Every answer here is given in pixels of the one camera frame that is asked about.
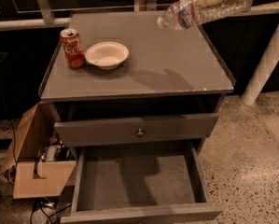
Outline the clear plastic water bottle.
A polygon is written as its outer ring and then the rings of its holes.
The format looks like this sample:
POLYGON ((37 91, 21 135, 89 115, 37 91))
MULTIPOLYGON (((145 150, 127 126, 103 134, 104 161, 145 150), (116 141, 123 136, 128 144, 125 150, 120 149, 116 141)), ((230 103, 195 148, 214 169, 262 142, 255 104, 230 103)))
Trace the clear plastic water bottle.
POLYGON ((201 0, 179 0, 158 17, 157 23, 160 28, 186 30, 240 13, 246 7, 246 0, 224 0, 207 7, 202 6, 201 0))

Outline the grey wooden drawer cabinet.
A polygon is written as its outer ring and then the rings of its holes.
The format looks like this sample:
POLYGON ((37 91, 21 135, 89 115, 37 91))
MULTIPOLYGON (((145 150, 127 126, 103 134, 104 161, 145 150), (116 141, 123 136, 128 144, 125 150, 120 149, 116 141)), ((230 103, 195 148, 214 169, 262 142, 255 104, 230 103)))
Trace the grey wooden drawer cabinet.
MULTIPOLYGON (((72 17, 84 47, 116 41, 130 54, 118 68, 104 71, 71 69, 57 51, 40 91, 56 122, 218 114, 234 80, 205 31, 164 30, 157 20, 155 12, 72 17)), ((191 142, 199 155, 206 138, 173 141, 191 142)))

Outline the round metal drawer knob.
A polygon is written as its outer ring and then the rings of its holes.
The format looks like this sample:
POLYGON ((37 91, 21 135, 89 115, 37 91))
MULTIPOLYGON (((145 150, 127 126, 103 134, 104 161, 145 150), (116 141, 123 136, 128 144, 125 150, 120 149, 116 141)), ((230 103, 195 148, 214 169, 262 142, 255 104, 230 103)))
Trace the round metal drawer knob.
POLYGON ((138 137, 143 137, 145 135, 145 132, 141 128, 139 128, 136 132, 136 135, 138 137))

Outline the grey top drawer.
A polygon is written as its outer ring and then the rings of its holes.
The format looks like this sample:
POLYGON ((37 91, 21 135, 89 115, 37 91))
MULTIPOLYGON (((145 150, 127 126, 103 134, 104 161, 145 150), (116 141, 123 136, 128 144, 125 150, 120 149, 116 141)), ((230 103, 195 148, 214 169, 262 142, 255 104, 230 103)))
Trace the grey top drawer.
POLYGON ((54 127, 68 147, 119 145, 208 137, 217 113, 126 119, 56 122, 54 127), (138 137, 141 128, 145 135, 138 137))

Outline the grey open middle drawer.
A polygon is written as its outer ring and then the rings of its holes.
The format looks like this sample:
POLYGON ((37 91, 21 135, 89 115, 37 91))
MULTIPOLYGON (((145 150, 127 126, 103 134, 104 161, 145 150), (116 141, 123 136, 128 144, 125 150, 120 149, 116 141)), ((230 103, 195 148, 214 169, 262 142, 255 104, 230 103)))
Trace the grey open middle drawer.
POLYGON ((222 211, 189 141, 83 147, 71 214, 61 224, 186 224, 222 211))

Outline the white diagonal support pole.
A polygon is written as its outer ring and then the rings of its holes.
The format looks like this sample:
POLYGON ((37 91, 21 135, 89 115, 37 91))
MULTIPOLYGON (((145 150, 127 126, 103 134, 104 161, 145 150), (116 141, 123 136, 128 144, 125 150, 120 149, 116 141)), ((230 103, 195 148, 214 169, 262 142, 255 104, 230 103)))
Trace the white diagonal support pole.
POLYGON ((242 95, 245 105, 251 106, 255 103, 278 62, 279 23, 242 95))

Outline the white paper bowl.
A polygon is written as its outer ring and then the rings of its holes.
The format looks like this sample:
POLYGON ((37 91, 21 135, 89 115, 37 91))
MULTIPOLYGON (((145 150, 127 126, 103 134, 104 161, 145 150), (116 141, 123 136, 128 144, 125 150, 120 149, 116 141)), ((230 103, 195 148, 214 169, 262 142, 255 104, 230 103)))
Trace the white paper bowl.
POLYGON ((102 70, 112 70, 126 61, 129 54, 129 50, 118 42, 101 42, 87 49, 85 59, 102 70))

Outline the red cola can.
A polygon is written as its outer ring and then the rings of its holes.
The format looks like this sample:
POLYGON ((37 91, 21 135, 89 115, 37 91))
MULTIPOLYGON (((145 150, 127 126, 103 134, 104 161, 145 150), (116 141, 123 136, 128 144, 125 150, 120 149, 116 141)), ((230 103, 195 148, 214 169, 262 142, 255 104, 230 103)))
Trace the red cola can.
POLYGON ((84 51, 79 32, 73 28, 63 29, 60 32, 60 42, 67 65, 72 69, 81 68, 84 65, 84 51))

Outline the open cardboard box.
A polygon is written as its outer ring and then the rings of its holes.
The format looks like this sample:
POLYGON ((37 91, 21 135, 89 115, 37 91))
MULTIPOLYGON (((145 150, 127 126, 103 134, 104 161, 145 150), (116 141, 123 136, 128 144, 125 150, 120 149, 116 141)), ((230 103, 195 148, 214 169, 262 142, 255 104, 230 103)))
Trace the open cardboard box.
POLYGON ((40 154, 49 146, 54 123, 55 118, 45 103, 38 103, 23 114, 0 163, 0 175, 16 166, 14 199, 60 196, 70 184, 76 161, 39 162, 40 154))

